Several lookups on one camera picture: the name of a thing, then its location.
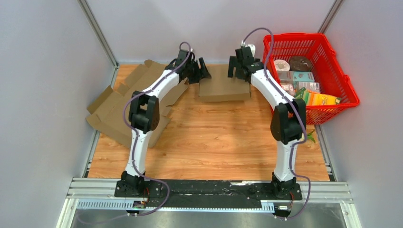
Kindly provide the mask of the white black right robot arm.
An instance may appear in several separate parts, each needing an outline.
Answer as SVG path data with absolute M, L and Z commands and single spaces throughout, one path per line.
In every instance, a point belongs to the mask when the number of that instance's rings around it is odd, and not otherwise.
M 283 199 L 297 188 L 294 164 L 297 146 L 306 135 L 306 104 L 282 88 L 249 46 L 236 49 L 230 57 L 228 77 L 250 83 L 273 109 L 270 131 L 277 141 L 277 161 L 269 190 L 275 198 Z

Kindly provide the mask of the brown cardboard sheet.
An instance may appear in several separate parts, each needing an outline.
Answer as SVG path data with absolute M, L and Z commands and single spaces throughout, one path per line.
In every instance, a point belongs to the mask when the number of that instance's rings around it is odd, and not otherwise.
M 161 75 L 165 65 L 152 60 L 146 60 L 137 66 L 123 83 L 116 90 L 108 86 L 99 97 L 87 108 L 90 115 L 86 117 L 87 122 L 96 130 L 116 140 L 123 146 L 130 148 L 132 141 L 131 129 L 123 121 L 123 110 L 125 104 L 131 98 L 134 91 L 142 91 L 148 88 Z M 186 80 L 181 81 L 172 88 L 162 101 L 160 106 L 160 121 L 153 131 L 148 143 L 153 148 L 162 132 L 170 122 L 168 114 L 172 105 L 187 90 Z

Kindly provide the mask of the brown cardboard box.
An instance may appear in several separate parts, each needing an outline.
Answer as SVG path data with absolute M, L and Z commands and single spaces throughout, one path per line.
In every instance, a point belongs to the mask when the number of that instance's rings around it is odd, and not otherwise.
M 207 66 L 211 78 L 203 78 L 199 82 L 200 101 L 245 101 L 251 98 L 250 84 L 235 77 L 228 77 L 228 68 L 228 64 Z

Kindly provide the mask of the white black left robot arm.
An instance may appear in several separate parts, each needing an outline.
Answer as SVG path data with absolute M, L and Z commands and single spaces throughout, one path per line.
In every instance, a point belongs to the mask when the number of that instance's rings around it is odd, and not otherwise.
M 160 100 L 184 79 L 198 83 L 205 65 L 198 63 L 192 49 L 181 49 L 178 57 L 143 91 L 134 91 L 124 107 L 124 122 L 132 130 L 129 160 L 116 184 L 116 197 L 140 197 L 147 191 L 145 160 L 148 143 L 160 122 Z

